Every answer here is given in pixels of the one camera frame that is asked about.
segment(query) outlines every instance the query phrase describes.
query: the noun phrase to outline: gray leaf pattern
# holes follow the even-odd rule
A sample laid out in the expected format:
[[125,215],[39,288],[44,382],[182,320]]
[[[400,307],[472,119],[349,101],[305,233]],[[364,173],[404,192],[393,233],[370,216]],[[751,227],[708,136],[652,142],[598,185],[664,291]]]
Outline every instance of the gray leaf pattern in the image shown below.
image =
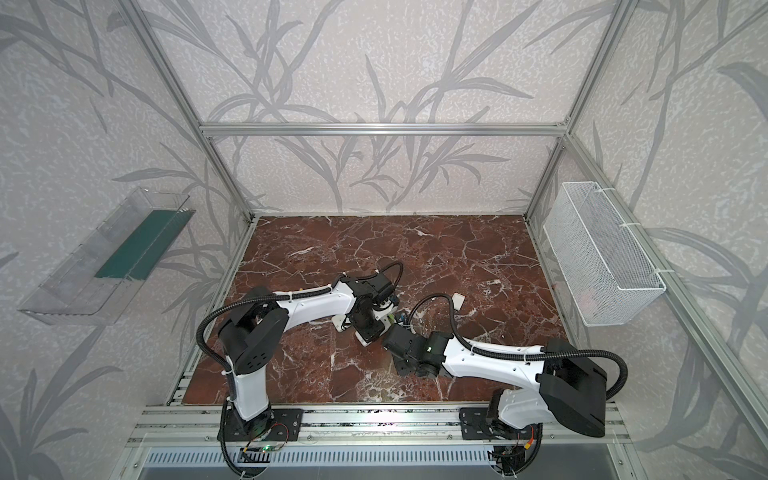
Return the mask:
[[[134,101],[137,101],[138,105],[147,107],[150,115],[157,115],[160,121],[155,122],[156,124],[167,126],[166,130],[159,132],[160,135],[165,136],[161,138],[167,139],[177,135],[174,139],[175,144],[182,144],[190,149],[188,151],[193,152],[199,148],[195,138],[177,119],[178,113],[161,107],[161,105],[170,104],[169,98],[153,98],[143,90],[146,88],[144,84],[139,86],[138,83],[134,83],[133,76],[129,78],[123,76],[124,71],[121,68],[124,64],[121,62],[126,59],[131,61],[131,58],[121,58],[120,55],[125,52],[120,51],[119,48],[132,49],[133,51],[129,53],[138,52],[141,57],[143,52],[138,43],[120,45],[115,51],[116,44],[104,40],[102,36],[104,30],[109,34],[125,26],[119,13],[113,12],[106,15],[103,5],[90,3],[88,0],[79,2],[51,0],[43,5],[38,4],[38,0],[27,0],[26,4],[31,12],[31,19],[0,14],[0,31],[7,35],[0,38],[0,55],[10,55],[11,52],[14,55],[28,55],[28,61],[36,62],[53,72],[46,81],[69,83],[74,86],[73,90],[86,90],[89,93],[90,105],[84,109],[94,119],[96,128],[104,132],[104,136],[114,132],[111,128],[113,120],[108,116],[105,117],[102,111],[109,111],[105,108],[115,105],[122,108],[124,104],[121,103],[121,99],[128,97],[131,99],[128,104],[133,109],[137,104]],[[188,4],[181,2],[180,5],[182,6],[177,11],[178,18],[185,21],[185,27],[195,33],[195,38],[205,38],[194,19],[185,15],[183,5]],[[62,19],[65,19],[63,23],[66,28],[84,33],[81,38],[83,41],[75,44],[72,36],[61,34],[62,30],[58,27],[61,26]],[[124,33],[120,31],[119,35],[122,37]],[[160,86],[157,91],[164,92],[160,79],[155,78],[155,81],[156,85]],[[60,132],[53,129],[52,133],[55,136]],[[141,182],[151,181],[157,184],[159,179],[168,179],[172,180],[170,185],[178,184],[173,180],[175,182],[179,179],[186,180],[187,186],[184,188],[184,193],[192,194],[193,201],[204,206],[205,211],[200,212],[203,215],[196,215],[180,236],[188,239],[189,246],[171,247],[171,250],[166,252],[161,265],[161,269],[173,270],[185,279],[180,285],[180,290],[184,291],[175,300],[168,300],[169,306],[165,312],[176,309],[174,324],[167,325],[169,331],[166,333],[173,332],[178,336],[178,356],[181,359],[184,351],[191,345],[196,321],[200,318],[202,310],[212,300],[214,291],[224,274],[224,265],[230,259],[232,249],[240,240],[246,224],[240,209],[229,195],[222,191],[221,182],[214,177],[210,166],[203,160],[202,154],[192,162],[189,158],[184,158],[185,154],[177,153],[167,144],[159,143],[159,147],[157,151],[167,154],[167,157],[162,159],[162,163],[176,164],[177,168],[155,167],[152,164],[160,162],[147,158],[145,164],[148,164],[148,167],[127,171],[113,180],[118,183],[141,184]],[[260,204],[260,198],[263,195],[250,192],[249,195],[251,201]],[[202,231],[212,230],[218,237],[217,240],[210,241],[210,234],[206,233],[206,241],[198,243],[196,237],[198,228]],[[25,258],[25,254],[28,252],[20,250],[22,253],[13,248],[10,243],[0,243],[2,274],[6,273],[9,265],[12,266],[19,260],[26,266],[29,259]],[[69,330],[66,336],[78,335],[79,331],[82,331],[82,328],[75,327],[75,330]],[[59,458],[57,455],[61,454],[58,445],[68,445],[68,442],[73,440],[85,441],[87,438],[92,438],[94,431],[98,430],[99,422],[88,419],[90,432],[89,429],[77,424],[68,425],[68,419],[61,414],[62,406],[73,401],[81,401],[82,396],[87,395],[83,393],[83,389],[93,382],[122,372],[118,366],[107,365],[95,367],[79,378],[76,376],[104,331],[103,326],[88,330],[85,339],[69,353],[55,372],[51,371],[50,377],[47,371],[43,372],[45,377],[49,378],[47,384],[38,378],[39,370],[31,369],[26,377],[24,388],[19,389],[18,403],[12,404],[11,397],[8,397],[8,401],[4,401],[0,406],[0,472],[2,472],[0,476],[5,478],[6,472],[11,472],[15,480],[28,478],[55,480],[70,476],[70,472],[63,472],[56,462]],[[78,418],[78,422],[83,421],[82,417]],[[98,452],[101,448],[98,446],[93,450]]]
[[19,406],[18,430],[5,411],[0,408],[0,468],[3,472],[15,472],[16,480],[29,478],[64,478],[56,462],[44,452],[36,450],[46,444],[61,442],[78,433],[87,433],[80,427],[68,428],[53,433],[38,440],[42,429],[48,420],[80,389],[109,373],[122,372],[115,366],[105,366],[91,371],[70,383],[70,379],[85,362],[101,334],[103,326],[93,329],[82,343],[70,353],[69,357],[58,367],[50,382],[35,402],[35,391],[38,385],[37,373],[33,369],[29,373],[27,385],[24,387],[22,403]]
[[[263,16],[263,27],[259,30],[246,25],[244,20],[228,13],[221,28],[229,28],[233,38],[239,43],[241,51],[247,59],[251,60],[249,67],[236,65],[232,58],[223,53],[223,48],[217,44],[218,36],[212,35],[207,26],[205,12],[196,11],[191,4],[163,0],[162,12],[148,12],[147,17],[151,24],[166,35],[172,35],[176,40],[199,49],[203,55],[213,55],[219,58],[225,68],[231,71],[244,87],[245,91],[223,99],[213,106],[208,113],[210,122],[225,121],[233,112],[249,113],[243,119],[247,122],[263,121],[289,121],[290,114],[303,114],[317,121],[338,122],[338,118],[328,111],[314,105],[297,104],[292,101],[296,73],[314,49],[322,35],[332,35],[327,31],[330,20],[335,18],[340,8],[346,8],[341,1],[326,3],[316,14],[309,32],[298,34],[294,28],[301,24],[295,19],[284,19],[281,2],[270,0],[269,6]],[[461,14],[455,26],[455,34],[451,48],[442,73],[438,78],[416,88],[410,98],[388,99],[385,85],[377,73],[378,58],[374,51],[364,53],[365,73],[370,80],[370,95],[377,107],[377,118],[364,119],[354,114],[357,121],[392,122],[404,121],[412,123],[416,121],[435,121],[439,117],[441,104],[445,104],[446,95],[459,91],[483,91],[493,94],[514,97],[520,101],[531,100],[534,95],[514,85],[506,84],[497,78],[489,76],[473,75],[479,65],[492,61],[492,54],[497,51],[509,38],[516,35],[521,26],[526,25],[529,18],[539,9],[540,2],[531,2],[518,14],[512,16],[503,25],[496,28],[483,41],[476,45],[464,45],[467,37],[465,29],[468,28],[468,17],[475,6],[473,0],[468,0],[462,6]],[[551,28],[543,31],[534,41],[542,40],[553,35],[558,29],[573,22],[581,21],[576,29],[566,38],[560,40],[558,50],[571,42],[578,32],[604,19],[613,11],[613,0],[599,2],[582,11],[572,13],[563,18]],[[658,2],[644,2],[647,8],[661,8]],[[283,39],[288,32],[298,35],[300,50],[294,58],[285,53],[287,50]],[[460,55],[463,48],[468,53]],[[253,71],[253,75],[245,75],[245,71]],[[490,111],[491,107],[481,108],[474,115],[468,114],[465,121],[476,122]],[[217,142],[229,141],[218,139]],[[248,142],[245,137],[231,139],[234,151],[231,154],[230,167],[235,173],[238,185],[246,190],[252,186],[254,180],[251,177],[241,177],[238,166],[242,162],[243,146]],[[416,194],[423,194],[430,189],[435,189],[434,179],[440,174],[445,180],[445,186],[451,180],[452,172],[463,172],[464,175],[474,177],[479,187],[484,184],[484,176],[487,170],[482,164],[488,162],[509,162],[508,157],[494,157],[481,151],[467,151],[463,157],[454,157],[453,151],[456,145],[460,145],[461,138],[442,139],[430,136],[421,137],[345,137],[343,145],[338,144],[334,149],[328,145],[316,145],[302,137],[278,137],[274,141],[280,146],[280,153],[299,162],[305,171],[311,172],[322,179],[327,187],[327,192],[336,206],[336,211],[342,213],[345,210],[355,211],[356,206],[345,205],[346,188],[359,189],[358,197],[367,198],[368,193],[379,197],[385,202],[381,211],[391,212],[406,199]],[[409,168],[403,171],[403,166],[392,159],[398,154],[405,153]],[[347,180],[343,174],[348,169],[350,160],[357,159],[367,165],[362,176]],[[253,208],[256,211],[276,210],[261,202],[254,201],[255,195],[247,193]],[[519,205],[516,211],[525,208]]]

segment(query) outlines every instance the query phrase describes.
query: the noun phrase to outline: black mounting plate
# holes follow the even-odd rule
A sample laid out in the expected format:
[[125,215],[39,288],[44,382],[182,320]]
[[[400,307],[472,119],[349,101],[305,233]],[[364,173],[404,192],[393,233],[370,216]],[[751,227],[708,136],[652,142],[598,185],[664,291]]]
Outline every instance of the black mounting plate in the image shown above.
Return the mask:
[[[273,420],[272,430],[263,438],[262,442],[295,442],[299,439],[299,429],[301,428],[301,417],[304,414],[302,409],[272,409],[275,418]],[[247,442],[250,440],[247,435],[238,428],[238,420],[234,418],[234,409],[227,410],[227,420],[224,424],[225,442]],[[286,430],[281,425],[288,428],[288,438],[286,439]]]
[[[462,426],[463,440],[509,440],[501,435],[494,435],[485,417],[487,407],[465,407],[458,410],[458,420]],[[530,428],[519,430],[520,440],[529,440],[533,431]]]

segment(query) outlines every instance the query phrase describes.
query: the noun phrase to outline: black motor housing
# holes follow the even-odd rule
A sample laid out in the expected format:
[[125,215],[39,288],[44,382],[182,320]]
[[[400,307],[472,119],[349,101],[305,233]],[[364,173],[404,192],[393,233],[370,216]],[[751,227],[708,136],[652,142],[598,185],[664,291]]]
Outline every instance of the black motor housing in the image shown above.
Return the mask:
[[[570,352],[563,339],[550,339],[544,351]],[[547,359],[537,376],[538,392],[564,427],[590,437],[605,436],[605,370],[588,358]]]

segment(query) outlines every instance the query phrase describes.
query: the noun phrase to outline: black cable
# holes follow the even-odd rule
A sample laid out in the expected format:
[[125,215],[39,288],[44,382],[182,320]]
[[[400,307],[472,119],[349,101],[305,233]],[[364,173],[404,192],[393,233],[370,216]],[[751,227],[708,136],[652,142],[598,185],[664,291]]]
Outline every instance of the black cable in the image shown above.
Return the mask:
[[227,444],[224,441],[224,424],[227,420],[227,407],[229,405],[229,400],[224,399],[224,402],[221,404],[221,420],[219,421],[219,446],[221,447],[221,455],[224,457],[224,463],[227,464],[227,467],[230,468],[232,473],[237,475],[240,478],[256,478],[257,476],[261,475],[261,472],[266,470],[266,468],[260,468],[258,473],[255,473],[254,475],[246,475],[245,470],[241,469],[237,465],[232,462],[232,459],[230,458],[230,453],[227,451]]
[[358,276],[357,279],[358,280],[371,280],[374,276],[378,275],[379,273],[386,272],[387,270],[389,270],[390,268],[392,268],[395,265],[400,267],[400,272],[397,274],[397,278],[395,279],[394,282],[392,282],[392,286],[397,288],[398,284],[400,283],[400,279],[402,278],[402,271],[405,268],[402,265],[402,262],[400,260],[395,260],[392,263],[388,263],[386,266],[383,266],[382,268],[380,268],[379,271],[377,273],[374,273],[373,275]]
[[222,313],[229,312],[230,310],[235,309],[238,306],[247,305],[249,303],[267,303],[267,302],[284,301],[284,300],[301,300],[304,298],[310,298],[311,296],[324,295],[330,291],[331,291],[331,287],[327,286],[320,290],[294,293],[292,296],[272,294],[272,295],[264,295],[264,296],[252,296],[250,298],[232,302],[229,305],[225,305],[225,306],[222,306],[221,308],[215,309],[213,312],[209,313],[208,316],[206,316],[202,322],[200,322],[200,325],[197,326],[197,331],[195,332],[195,342],[197,343],[197,346],[200,347],[200,350],[203,351],[203,353],[205,353],[211,359],[213,359],[216,363],[221,365],[224,368],[225,372],[229,372],[231,370],[230,364],[227,363],[227,361],[221,355],[216,353],[214,349],[210,348],[205,343],[205,329],[206,327],[208,327],[208,324],[213,322],[219,315],[221,315]]
[[618,365],[619,367],[619,376],[616,379],[616,383],[614,383],[613,386],[606,391],[605,399],[609,399],[614,395],[616,395],[617,393],[619,393],[619,391],[621,391],[621,389],[624,387],[624,384],[627,382],[627,378],[629,376],[627,363],[619,355],[616,355],[613,352],[608,352],[607,350],[586,349],[586,350],[572,350],[570,352],[546,352],[546,353],[537,353],[534,355],[527,355],[527,354],[519,355],[517,353],[492,352],[491,350],[475,347],[458,332],[458,327],[456,326],[456,318],[455,318],[454,309],[453,309],[453,299],[450,296],[448,296],[446,293],[433,293],[432,295],[428,295],[423,299],[421,299],[416,304],[416,306],[413,307],[413,310],[411,310],[411,313],[408,315],[408,319],[410,320],[411,318],[413,318],[413,314],[416,312],[416,310],[421,305],[432,300],[433,298],[444,298],[448,300],[451,330],[453,331],[453,334],[458,340],[458,342],[461,343],[462,346],[464,346],[466,349],[468,349],[472,353],[476,353],[482,356],[487,356],[492,359],[511,360],[515,362],[540,362],[542,360],[550,360],[550,359],[573,359],[573,358],[584,358],[584,357],[601,357],[601,358],[613,360],[616,363],[616,365]]
[[379,273],[384,273],[384,272],[386,272],[387,270],[389,270],[390,268],[392,268],[395,265],[400,267],[400,271],[397,273],[397,278],[395,279],[394,282],[392,282],[392,286],[397,288],[398,284],[400,283],[400,279],[402,278],[402,271],[405,269],[405,267],[402,265],[402,262],[400,260],[395,260],[394,262],[390,263],[389,265],[384,266],[383,268],[379,269]]

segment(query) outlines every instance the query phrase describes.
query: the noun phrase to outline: small white object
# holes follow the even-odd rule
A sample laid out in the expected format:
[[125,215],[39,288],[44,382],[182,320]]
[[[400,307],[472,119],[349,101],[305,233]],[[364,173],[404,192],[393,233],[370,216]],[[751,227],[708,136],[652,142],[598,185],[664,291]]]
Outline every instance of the small white object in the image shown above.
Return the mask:
[[331,317],[331,322],[333,322],[333,326],[336,327],[336,331],[341,333],[344,330],[349,328],[349,324],[344,325],[344,322],[346,321],[346,315],[334,315]]
[[463,296],[460,293],[454,293],[453,294],[453,309],[457,312],[462,309],[462,305],[464,305],[464,299],[467,298]]

